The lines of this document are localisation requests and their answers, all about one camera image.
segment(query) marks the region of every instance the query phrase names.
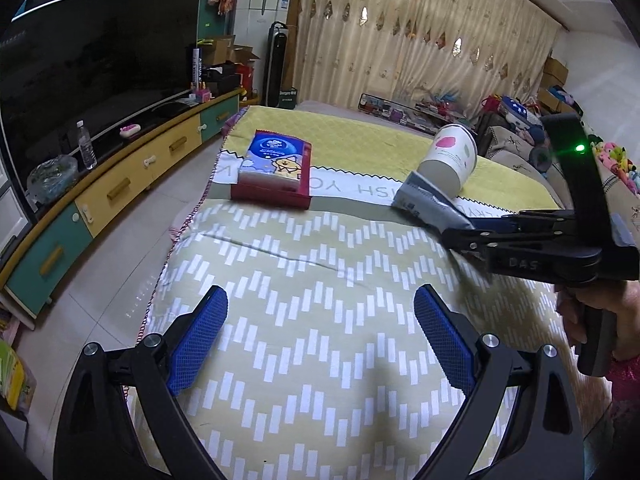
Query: person's arm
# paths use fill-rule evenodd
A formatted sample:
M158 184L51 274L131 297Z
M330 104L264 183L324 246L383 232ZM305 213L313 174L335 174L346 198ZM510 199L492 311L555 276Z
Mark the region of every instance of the person's arm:
M640 283L600 281L585 288L558 290L556 310L571 346L587 341L578 302L618 316L618 340L607 379L612 382L614 400L640 400Z

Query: tower fan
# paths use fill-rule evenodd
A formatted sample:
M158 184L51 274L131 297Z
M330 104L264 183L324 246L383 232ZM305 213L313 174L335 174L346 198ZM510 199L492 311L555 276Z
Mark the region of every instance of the tower fan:
M277 108L280 101L280 85L288 35L289 31L284 23L274 22L269 28L266 70L262 81L262 104L271 108Z

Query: black television screen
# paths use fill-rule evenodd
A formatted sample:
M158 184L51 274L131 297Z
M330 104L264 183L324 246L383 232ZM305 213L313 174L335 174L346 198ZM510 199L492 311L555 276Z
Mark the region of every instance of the black television screen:
M0 117L23 185L38 164L188 90L199 0L56 0L0 40Z

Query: yellow quilted fabric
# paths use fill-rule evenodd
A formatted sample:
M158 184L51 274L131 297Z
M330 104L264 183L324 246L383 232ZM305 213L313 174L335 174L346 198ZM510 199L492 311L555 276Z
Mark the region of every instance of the yellow quilted fabric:
M386 126L312 112L252 106L225 141L244 155L256 130L269 130L311 143L311 162L353 173L404 180L427 153L431 140ZM530 178L479 157L461 196L510 211L557 209L546 189Z

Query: human hand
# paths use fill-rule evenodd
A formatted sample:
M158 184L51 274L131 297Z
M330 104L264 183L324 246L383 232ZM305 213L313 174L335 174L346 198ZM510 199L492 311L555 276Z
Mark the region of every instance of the human hand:
M613 357L626 361L640 355L640 283L599 280L585 288L565 288L556 285L556 312L569 345L586 343L587 335L580 320L580 303L614 312L618 316L618 338Z

